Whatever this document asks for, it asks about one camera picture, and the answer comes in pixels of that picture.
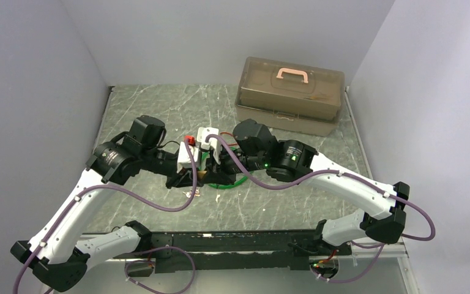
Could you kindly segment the silver key bunch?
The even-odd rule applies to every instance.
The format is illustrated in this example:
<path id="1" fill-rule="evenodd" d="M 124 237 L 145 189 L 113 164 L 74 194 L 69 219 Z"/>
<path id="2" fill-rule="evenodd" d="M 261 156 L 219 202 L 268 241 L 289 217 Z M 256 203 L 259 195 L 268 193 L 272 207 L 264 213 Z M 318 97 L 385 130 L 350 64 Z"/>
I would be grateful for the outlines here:
<path id="1" fill-rule="evenodd" d="M 192 198 L 192 197 L 195 198 L 201 195 L 199 189 L 196 189 L 194 194 L 192 193 L 192 190 L 183 192 L 183 194 L 185 195 L 186 198 Z"/>

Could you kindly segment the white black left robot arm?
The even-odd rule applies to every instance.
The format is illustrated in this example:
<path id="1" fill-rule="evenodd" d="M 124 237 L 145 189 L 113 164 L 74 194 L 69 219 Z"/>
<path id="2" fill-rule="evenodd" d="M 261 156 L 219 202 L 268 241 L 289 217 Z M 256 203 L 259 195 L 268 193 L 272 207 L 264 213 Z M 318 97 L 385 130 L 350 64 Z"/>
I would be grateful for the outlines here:
<path id="1" fill-rule="evenodd" d="M 56 214 L 31 239 L 17 241 L 11 254 L 40 282 L 58 292 L 74 287 L 89 269 L 105 260 L 127 253 L 147 255 L 153 247 L 152 232 L 137 221 L 87 241 L 81 235 L 112 194 L 125 192 L 124 184 L 140 171 L 169 179 L 177 176 L 178 155 L 163 149 L 165 136 L 161 120 L 143 115 L 129 130 L 98 145 Z"/>

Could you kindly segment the brass padlock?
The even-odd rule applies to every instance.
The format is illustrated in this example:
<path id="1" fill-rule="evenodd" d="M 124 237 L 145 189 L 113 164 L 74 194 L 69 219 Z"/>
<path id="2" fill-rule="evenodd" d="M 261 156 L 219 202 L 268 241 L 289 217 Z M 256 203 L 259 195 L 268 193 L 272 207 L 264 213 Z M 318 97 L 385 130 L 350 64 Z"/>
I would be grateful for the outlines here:
<path id="1" fill-rule="evenodd" d="M 197 171 L 198 179 L 202 180 L 207 174 L 207 171 Z"/>

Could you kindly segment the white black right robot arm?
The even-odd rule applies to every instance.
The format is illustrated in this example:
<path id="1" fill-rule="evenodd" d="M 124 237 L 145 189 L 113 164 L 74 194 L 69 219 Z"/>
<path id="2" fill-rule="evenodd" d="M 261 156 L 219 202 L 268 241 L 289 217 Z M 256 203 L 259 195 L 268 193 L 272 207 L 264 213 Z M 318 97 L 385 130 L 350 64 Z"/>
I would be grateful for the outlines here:
<path id="1" fill-rule="evenodd" d="M 318 222 L 313 247 L 320 254 L 355 239 L 368 237 L 383 244 L 395 244 L 406 224 L 405 200 L 409 186 L 375 182 L 363 177 L 298 140 L 279 140 L 264 124 L 246 119 L 233 130 L 238 149 L 232 150 L 218 129 L 200 127 L 197 144 L 212 156 L 217 173 L 232 178 L 243 173 L 255 182 L 253 170 L 265 170 L 279 186 L 259 183 L 268 190 L 308 185 L 326 190 L 351 202 L 357 210 L 338 219 Z"/>

